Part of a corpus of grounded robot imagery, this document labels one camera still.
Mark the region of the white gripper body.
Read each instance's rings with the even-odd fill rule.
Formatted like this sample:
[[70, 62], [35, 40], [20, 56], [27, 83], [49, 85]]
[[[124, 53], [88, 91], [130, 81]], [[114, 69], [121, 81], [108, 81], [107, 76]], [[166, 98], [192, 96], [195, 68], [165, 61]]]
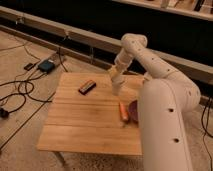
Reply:
[[111, 84], [112, 84], [112, 94], [115, 96], [118, 96], [125, 80], [122, 74], [117, 71], [115, 66], [112, 66], [108, 70], [108, 73], [109, 73]]

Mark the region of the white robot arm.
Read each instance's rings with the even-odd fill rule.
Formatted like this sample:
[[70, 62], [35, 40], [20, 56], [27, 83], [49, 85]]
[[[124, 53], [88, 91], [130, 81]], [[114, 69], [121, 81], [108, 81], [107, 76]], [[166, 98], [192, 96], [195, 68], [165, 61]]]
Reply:
[[121, 51], [109, 69], [112, 92], [120, 92], [124, 71], [137, 60], [151, 77], [140, 87], [137, 101], [144, 171], [193, 171], [183, 115], [199, 104], [200, 90], [147, 43], [144, 35], [122, 36]]

